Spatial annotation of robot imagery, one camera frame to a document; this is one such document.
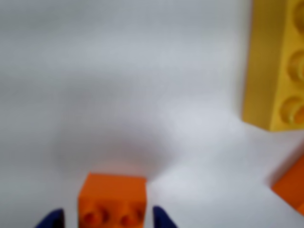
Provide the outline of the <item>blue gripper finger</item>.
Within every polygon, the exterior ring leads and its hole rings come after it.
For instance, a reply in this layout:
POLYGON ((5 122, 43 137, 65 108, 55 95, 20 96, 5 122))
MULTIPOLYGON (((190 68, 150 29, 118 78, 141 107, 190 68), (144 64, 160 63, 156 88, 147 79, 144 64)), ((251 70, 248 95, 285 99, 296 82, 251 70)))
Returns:
POLYGON ((152 212, 154 228, 177 228, 176 224, 162 207, 153 206, 152 212))
POLYGON ((64 210, 56 209, 50 212, 35 228, 64 228, 64 210))

